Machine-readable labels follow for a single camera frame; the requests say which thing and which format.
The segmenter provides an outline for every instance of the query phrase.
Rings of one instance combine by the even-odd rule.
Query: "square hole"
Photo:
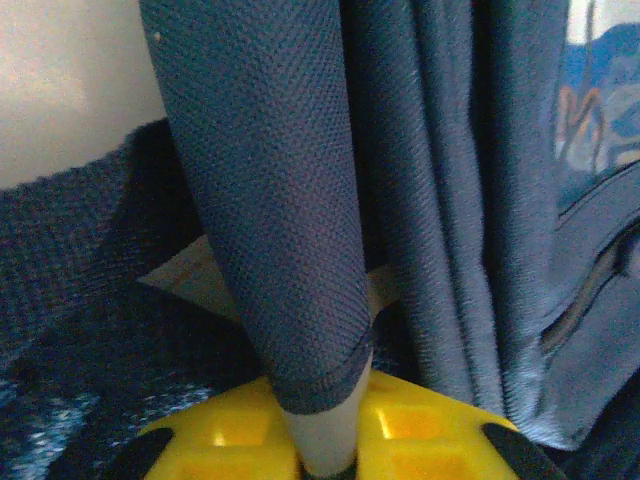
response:
[[[446,433],[440,414],[428,407],[385,408],[377,415],[382,436],[387,440],[427,440]]]
[[[430,451],[428,454],[398,452],[393,456],[394,473],[403,480],[477,480],[462,453]]]
[[[211,441],[215,447],[257,447],[264,444],[270,424],[267,412],[228,413],[213,422]]]

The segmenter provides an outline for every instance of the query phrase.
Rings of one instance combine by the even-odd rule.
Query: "white wall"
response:
[[[0,188],[165,116],[137,0],[0,0]]]

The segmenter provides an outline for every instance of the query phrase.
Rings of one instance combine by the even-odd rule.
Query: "blue fabric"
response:
[[[85,167],[0,191],[0,375],[48,328],[201,234],[166,120]]]
[[[569,478],[640,478],[640,370],[607,405],[593,430],[573,453],[549,452]]]
[[[558,198],[567,184],[559,172],[565,159],[559,162],[556,152],[567,115],[567,8],[568,2],[529,1],[494,1],[488,8],[477,8],[477,55],[490,61],[478,63],[474,109],[484,177],[485,265],[506,412],[531,439],[576,449],[606,403],[640,367],[633,348],[638,292],[622,278],[595,292],[589,298],[590,310],[581,314],[577,327],[568,329],[563,347],[553,357],[542,332],[578,308],[578,292],[599,255],[637,221],[640,169],[636,163],[615,175],[604,174],[597,188],[581,190],[582,198],[561,214]],[[612,37],[602,38],[608,42]],[[594,52],[600,48],[594,43],[587,49],[591,47]],[[566,48],[565,58],[575,54],[571,46]],[[630,47],[616,48],[623,52]],[[593,67],[594,76],[585,72],[587,82],[580,87],[586,89],[579,93],[584,99],[593,87],[591,80],[602,78],[601,64]],[[565,145],[594,138],[587,130],[584,138],[565,138]],[[581,161],[590,158],[574,154]],[[616,274],[612,269],[606,273]],[[619,313],[614,305],[621,307]],[[617,315],[620,330],[610,330]]]
[[[332,408],[371,353],[339,4],[141,11],[200,217],[276,395],[293,413]]]
[[[502,412],[466,108],[469,4],[345,4],[342,21],[360,182],[374,192],[422,384]]]

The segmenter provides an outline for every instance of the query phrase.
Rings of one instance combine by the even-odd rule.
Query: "blue mesh fabric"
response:
[[[331,408],[371,351],[338,2],[141,10],[200,217],[278,398]]]

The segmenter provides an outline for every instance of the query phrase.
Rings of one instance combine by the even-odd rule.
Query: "zipper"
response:
[[[542,332],[540,345],[545,356],[553,354],[564,345],[580,325],[598,293],[616,275],[621,237],[614,240],[600,254],[576,299],[567,311]]]

